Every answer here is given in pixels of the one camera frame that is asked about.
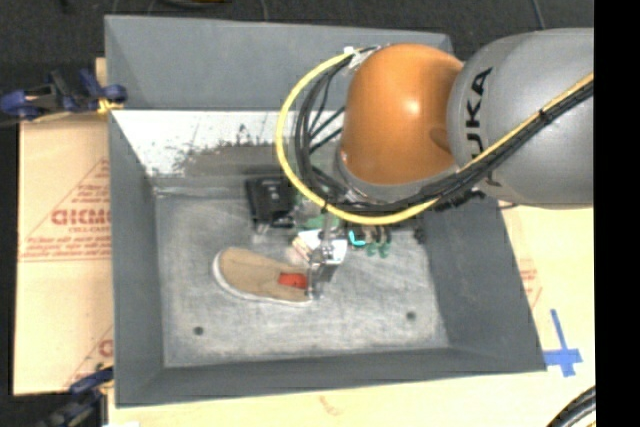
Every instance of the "gray bin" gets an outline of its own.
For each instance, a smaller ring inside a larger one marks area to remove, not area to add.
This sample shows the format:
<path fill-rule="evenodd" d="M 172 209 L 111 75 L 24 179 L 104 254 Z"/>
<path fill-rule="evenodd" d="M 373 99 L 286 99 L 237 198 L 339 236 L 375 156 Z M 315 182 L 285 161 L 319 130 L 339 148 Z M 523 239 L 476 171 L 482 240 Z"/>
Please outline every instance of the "gray bin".
<path fill-rule="evenodd" d="M 275 168 L 268 141 L 221 157 L 215 141 L 194 145 L 192 129 L 176 129 L 174 143 L 192 148 L 185 162 L 209 167 L 159 171 L 154 157 L 163 155 L 149 135 L 154 116 L 177 127 L 185 110 L 198 111 L 201 130 L 229 113 L 255 117 L 344 46 L 451 51 L 446 36 L 136 16 L 107 17 L 106 35 L 109 81 L 131 94 L 110 121 L 119 405 L 545 368 L 494 200 L 427 212 L 424 244 L 400 230 L 388 259 L 348 255 L 326 296 L 301 313 L 233 302 L 209 272 L 229 244 L 277 257 L 287 243 L 283 232 L 252 234 L 241 193 L 245 176 Z"/>

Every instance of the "blue tape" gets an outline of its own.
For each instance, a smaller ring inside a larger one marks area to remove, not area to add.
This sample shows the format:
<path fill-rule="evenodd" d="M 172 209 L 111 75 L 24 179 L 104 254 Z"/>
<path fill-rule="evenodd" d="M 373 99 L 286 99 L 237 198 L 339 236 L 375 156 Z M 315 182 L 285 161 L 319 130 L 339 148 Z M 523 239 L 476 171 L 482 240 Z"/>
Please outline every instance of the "blue tape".
<path fill-rule="evenodd" d="M 571 377 L 576 375 L 576 371 L 573 365 L 576 363 L 582 363 L 582 356 L 578 349 L 569 349 L 567 341 L 562 332 L 562 326 L 560 325 L 560 318 L 558 312 L 554 309 L 551 310 L 551 318 L 556 328 L 556 334 L 558 340 L 560 340 L 560 349 L 554 349 L 550 351 L 543 351 L 544 362 L 547 367 L 552 365 L 558 365 L 562 370 L 563 377 Z"/>

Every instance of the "red tag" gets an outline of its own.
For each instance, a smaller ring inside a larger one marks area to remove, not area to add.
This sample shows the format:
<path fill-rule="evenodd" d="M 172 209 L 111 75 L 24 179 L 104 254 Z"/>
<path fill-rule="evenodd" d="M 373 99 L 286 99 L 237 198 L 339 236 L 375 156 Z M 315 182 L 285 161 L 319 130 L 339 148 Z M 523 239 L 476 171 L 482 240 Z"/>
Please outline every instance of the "red tag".
<path fill-rule="evenodd" d="M 304 274 L 281 272 L 278 283 L 287 287 L 307 288 L 307 276 Z"/>

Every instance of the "tan shoe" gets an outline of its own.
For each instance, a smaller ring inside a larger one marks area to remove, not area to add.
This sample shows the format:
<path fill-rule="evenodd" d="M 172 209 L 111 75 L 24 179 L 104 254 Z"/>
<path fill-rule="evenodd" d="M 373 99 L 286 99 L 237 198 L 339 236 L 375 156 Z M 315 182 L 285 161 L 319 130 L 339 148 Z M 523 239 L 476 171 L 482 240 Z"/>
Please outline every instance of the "tan shoe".
<path fill-rule="evenodd" d="M 304 267 L 237 247 L 218 253 L 212 267 L 218 284 L 236 297 L 296 306 L 311 302 L 306 294 L 307 269 Z"/>

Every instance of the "clamp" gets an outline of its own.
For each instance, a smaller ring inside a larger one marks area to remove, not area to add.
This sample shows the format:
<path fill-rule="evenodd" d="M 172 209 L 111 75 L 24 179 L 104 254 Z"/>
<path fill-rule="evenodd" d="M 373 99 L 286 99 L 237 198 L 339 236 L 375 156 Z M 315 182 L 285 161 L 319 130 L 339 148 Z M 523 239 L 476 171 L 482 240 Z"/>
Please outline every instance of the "clamp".
<path fill-rule="evenodd" d="M 103 408 L 105 395 L 100 388 L 113 380 L 113 367 L 107 367 L 80 379 L 69 387 L 74 400 L 51 413 L 34 427 L 76 427 L 97 408 Z"/>
<path fill-rule="evenodd" d="M 103 107 L 122 105 L 127 90 L 113 84 L 102 87 L 88 69 L 79 71 L 79 84 L 67 82 L 59 70 L 49 72 L 44 83 L 33 89 L 17 89 L 0 96 L 0 112 L 16 121 L 33 121 L 60 112 L 95 112 Z"/>

